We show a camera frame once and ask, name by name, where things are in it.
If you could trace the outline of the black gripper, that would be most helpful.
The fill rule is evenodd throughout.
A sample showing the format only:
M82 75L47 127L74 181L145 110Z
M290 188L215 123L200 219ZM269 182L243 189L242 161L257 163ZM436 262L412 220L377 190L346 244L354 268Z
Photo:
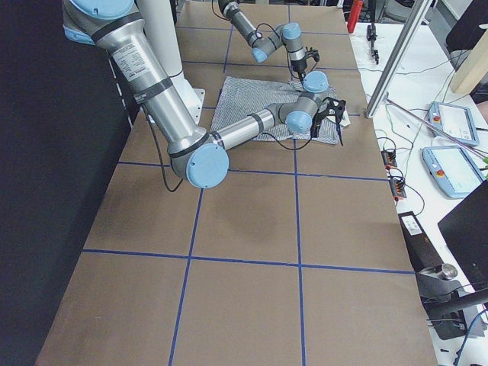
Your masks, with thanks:
M310 137L311 138L318 138L319 137L319 130L322 126L322 121L327 117L326 112L317 112L316 115L313 117L312 126L310 128Z
M306 59L292 60L291 66L293 71L297 73L300 84L303 85L303 79L307 69L307 60Z

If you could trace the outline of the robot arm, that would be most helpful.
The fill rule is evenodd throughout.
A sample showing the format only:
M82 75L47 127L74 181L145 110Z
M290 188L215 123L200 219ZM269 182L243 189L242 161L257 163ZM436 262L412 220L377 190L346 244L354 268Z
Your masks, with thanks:
M318 59L307 50L297 23L280 24L263 37L239 8L237 1L218 3L223 18L235 26L259 63L285 47L303 91L293 103L270 104L261 111L217 131L197 125L168 75L164 62L153 52L144 34L149 14L158 11L142 1L64 1L63 28L68 39L94 45L108 52L127 80L136 103L142 106L167 140L173 172L197 188L212 188L226 177L227 152L261 133L284 124L295 133L313 132L330 114L329 83L320 71L307 72L307 59Z
M268 36L254 26L246 17L237 1L218 1L218 6L223 19L227 20L238 30L246 43L251 47L252 56L257 63L263 63L273 53L284 47L287 52L291 73L295 72L300 82L303 82L307 74L307 59L310 57L303 45L300 25L295 22L279 24L269 27Z

